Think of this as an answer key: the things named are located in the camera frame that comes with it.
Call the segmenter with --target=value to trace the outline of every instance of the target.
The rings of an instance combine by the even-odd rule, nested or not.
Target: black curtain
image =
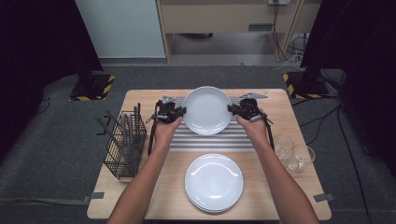
[[[74,0],[0,2],[1,158],[35,114],[49,83],[103,70]]]
[[[321,68],[346,73],[340,92],[367,147],[396,175],[396,1],[323,0],[309,36],[304,78]]]

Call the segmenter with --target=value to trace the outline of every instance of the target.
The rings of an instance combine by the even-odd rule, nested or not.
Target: black wire basket
[[[118,117],[118,122],[114,126],[114,138],[110,136],[104,161],[104,164],[117,179],[134,177],[137,174],[147,137],[147,130],[140,113],[124,112],[123,114]],[[123,123],[121,118],[124,118],[123,116],[126,114],[132,119],[131,122]]]

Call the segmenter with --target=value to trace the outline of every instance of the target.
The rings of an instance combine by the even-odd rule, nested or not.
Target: person's left hand
[[[170,124],[165,124],[159,121],[155,129],[155,142],[170,144],[175,134],[175,130],[180,125],[180,123],[181,118],[177,118],[174,122]]]

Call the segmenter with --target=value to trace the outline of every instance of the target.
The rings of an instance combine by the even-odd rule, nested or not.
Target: white panel
[[[100,58],[164,58],[155,0],[76,0]]]

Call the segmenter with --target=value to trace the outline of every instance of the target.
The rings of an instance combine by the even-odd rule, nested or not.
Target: tabletop
[[[274,123],[271,126],[273,136],[285,134],[295,143],[305,144],[297,119],[290,105],[287,93],[280,89],[223,90],[229,97],[255,92],[268,98],[259,99],[258,105]],[[126,93],[121,112],[133,111],[137,103],[141,104],[142,120],[150,118],[154,106],[163,95],[185,97],[191,90],[131,90]],[[151,123],[146,125],[150,133]],[[148,157],[149,135],[145,143],[140,166]],[[169,152],[145,219],[185,219],[185,220],[277,220],[279,216],[271,197],[271,192],[262,167],[254,151],[221,151],[239,166],[244,177],[244,189],[239,201],[230,210],[221,214],[208,214],[195,207],[184,190],[184,176],[189,165],[198,157],[210,151],[171,151]],[[291,173],[301,186],[320,220],[332,216],[327,201],[316,202],[315,195],[323,194],[314,165],[309,165],[302,173]],[[103,192],[102,199],[92,199],[87,211],[89,218],[108,218],[118,198],[131,178],[118,180],[105,165],[98,176],[94,192]]]

